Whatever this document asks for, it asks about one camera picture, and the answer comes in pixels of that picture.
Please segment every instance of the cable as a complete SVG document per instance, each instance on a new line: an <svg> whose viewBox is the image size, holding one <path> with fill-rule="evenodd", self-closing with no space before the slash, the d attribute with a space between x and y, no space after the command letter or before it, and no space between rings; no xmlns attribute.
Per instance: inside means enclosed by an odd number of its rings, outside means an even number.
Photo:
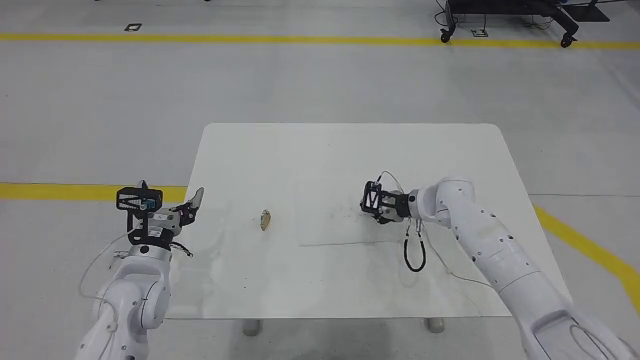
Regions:
<svg viewBox="0 0 640 360"><path fill-rule="evenodd" d="M433 19L436 21L436 23L437 23L439 26L441 26L441 27L448 27L448 26L449 26L448 24L443 24L443 23L441 23L440 21L438 21L438 16L439 16L440 14L445 14L445 13L446 13L446 11L445 11L445 9L444 9L444 6L443 6L443 5L441 5L441 4L440 4L440 2L439 2L438 0L436 0L436 4L438 5L438 7L440 7L440 10L441 10L441 11L440 11L439 13L437 13L436 15L434 15L434 16L433 16ZM453 19L453 25L454 25L454 26L455 26L455 25L457 25L457 24L458 24L458 18L457 18L457 17L455 17L454 15L451 15L451 18Z"/></svg>
<svg viewBox="0 0 640 360"><path fill-rule="evenodd" d="M396 182L396 187L400 190L400 192L404 193L404 189L402 189L402 185L400 185L400 182L398 182L398 179L391 174L389 171L384 170L380 173L380 176L378 177L378 179L376 180L377 182L380 182L380 180L382 179L382 176L384 174L387 174L388 176L390 176L391 178L393 178L393 180Z"/></svg>
<svg viewBox="0 0 640 360"><path fill-rule="evenodd" d="M588 329L586 329L585 327L583 327L582 325L578 325L578 324L571 324L569 326L569 333L571 334L571 338L573 338L573 341L576 343L576 345L578 345L578 347L580 349L582 349L583 352L585 352L587 355L589 355L589 357L591 357L594 360L598 360L597 357L595 357L594 355L592 355L591 353L589 353L587 351L587 349L584 348L584 346L582 346L582 344L578 341L578 339L576 338L576 336L573 333L573 329L577 328L579 330L581 330L582 332L584 332L587 337L589 337L590 339L595 339L599 344L601 344L602 346L604 346L605 349L607 349L607 351L609 352L609 354L611 354L611 356L613 356L613 360L618 360L618 358L616 357L615 354L613 354L613 351L611 350L611 348L609 346L607 346L607 344L605 344L602 339L598 338L597 335L595 335L593 332L589 331Z"/></svg>
<svg viewBox="0 0 640 360"><path fill-rule="evenodd" d="M461 277L461 276L455 274L453 271L451 271L449 266L447 266L447 263L445 263L444 260L442 259L442 256L440 256L440 253L438 253L436 248L433 247L433 245L431 244L431 239L429 239L429 231L427 231L426 228L424 229L424 234L427 237L427 243L429 244L429 247L431 248L431 250L433 250L435 252L436 256L438 256L438 259L440 259L440 262L442 263L444 268L447 270L447 273L449 273L452 276L454 276L455 278L461 279L463 281L475 282L476 284L488 286L489 288L493 289L493 287L491 285L487 284L486 282L482 282L482 281L478 281L478 280L470 279L470 278L464 278L464 277Z"/></svg>
<svg viewBox="0 0 640 360"><path fill-rule="evenodd" d="M82 291L82 283L84 282L85 277L87 276L87 274L89 273L89 270L91 269L91 267L93 266L93 264L100 258L100 256L102 256L102 254L104 252L106 252L107 250L109 250L109 248L111 246L113 246L114 243L118 242L120 239L124 238L125 236L129 235L130 233L132 233L133 231L136 231L136 228L133 228L131 231L127 232L126 234L120 235L119 237L117 237L116 239L112 240L111 243L109 243L107 246L105 246L104 249L102 249L100 251L100 253L98 253L98 255L91 261L91 263L89 264L89 267L86 268L86 270L84 270L84 274L82 274L82 278L80 278L80 283L78 284L78 293L80 294L81 297L85 298L85 299L95 299L95 300L99 300L102 303L106 303L111 307L111 310L113 311L113 322L114 324L116 324L118 322L118 316L117 316L117 312L116 312L116 307L113 303L109 302L107 299L105 299L104 297L100 297L100 296L94 296L94 295L88 295L86 293L84 293ZM111 331L111 333L109 334L109 339L107 340L107 344L104 345L104 348L102 348L102 352L100 353L100 357L98 357L98 360L102 359L102 355L104 355L104 352L107 350L107 347L109 346L109 343L111 343L111 339L113 338L113 333L115 331Z"/></svg>
<svg viewBox="0 0 640 360"><path fill-rule="evenodd" d="M551 17L549 17L548 21L545 21L545 22L542 22L542 23L535 22L533 17L534 16L531 16L531 22L524 22L524 23L522 23L522 26L525 27L525 28L537 28L537 29L540 29L540 30L544 31L544 30L548 29L551 26L551 24L553 24L553 18L551 18Z"/></svg>
<svg viewBox="0 0 640 360"><path fill-rule="evenodd" d="M626 2L626 1L627 0L603 0L603 1L598 1L597 4L617 3L617 2ZM587 5L589 5L589 3L591 3L591 2L571 3L571 4L565 4L565 6L587 6Z"/></svg>
<svg viewBox="0 0 640 360"><path fill-rule="evenodd" d="M407 232L405 233L404 238L404 262L409 267L409 270L413 272L420 272L427 264L427 251L424 249L424 242L422 241L422 234L420 231L422 230L422 223L418 224L418 220L416 220L416 232L418 233L418 237L420 238L420 249L422 250L422 263L418 268L414 268L409 262L409 256L407 254L407 246L409 244L409 228L411 228L411 223L407 226Z"/></svg>

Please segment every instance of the caster wheel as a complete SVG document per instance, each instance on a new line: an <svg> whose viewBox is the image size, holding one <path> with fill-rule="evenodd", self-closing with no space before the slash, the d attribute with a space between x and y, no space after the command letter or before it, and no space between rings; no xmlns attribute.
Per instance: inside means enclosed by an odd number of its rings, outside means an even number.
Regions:
<svg viewBox="0 0 640 360"><path fill-rule="evenodd" d="M568 48L569 46L571 46L571 44L575 40L576 40L576 38L574 38L573 36L571 36L569 34L564 34L562 36L562 40L560 41L560 46L562 46L563 48Z"/></svg>

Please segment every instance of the floor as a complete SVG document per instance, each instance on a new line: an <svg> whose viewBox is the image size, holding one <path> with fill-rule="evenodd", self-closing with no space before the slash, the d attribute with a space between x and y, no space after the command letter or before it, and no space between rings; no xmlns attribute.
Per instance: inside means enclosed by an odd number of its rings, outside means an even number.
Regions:
<svg viewBox="0 0 640 360"><path fill-rule="evenodd" d="M638 41L640 2L602 8L612 22L582 24L580 42ZM534 204L639 270L638 50L548 48L555 25L496 16L484 47L76 39L134 22L167 36L439 39L438 11L434 0L0 0L0 182L186 185L211 122L486 122ZM454 43L483 18L466 21ZM78 278L123 222L112 203L0 201L0 357L74 355L91 307ZM574 302L640 350L620 281L547 237ZM510 318L451 319L439 335L417 319L279 320L256 338L235 321L167 321L150 340L153 359L524 358Z"/></svg>

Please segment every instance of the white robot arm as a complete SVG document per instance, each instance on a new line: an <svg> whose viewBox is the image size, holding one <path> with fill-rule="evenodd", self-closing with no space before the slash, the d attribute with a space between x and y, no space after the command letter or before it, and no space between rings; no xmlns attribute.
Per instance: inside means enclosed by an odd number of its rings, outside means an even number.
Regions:
<svg viewBox="0 0 640 360"><path fill-rule="evenodd" d="M147 359L147 330L162 324L171 297L171 249L181 249L191 256L173 238L195 221L203 194L200 188L188 202L162 208L162 191L149 189L144 181L118 192L117 207L127 210L127 235L132 247L111 281L95 297L97 321L80 342L76 360Z"/></svg>
<svg viewBox="0 0 640 360"><path fill-rule="evenodd" d="M379 180L365 186L362 210L380 223L410 217L450 228L515 318L530 359L638 358L558 292L495 214L475 203L469 180L445 178L408 194L383 191Z"/></svg>

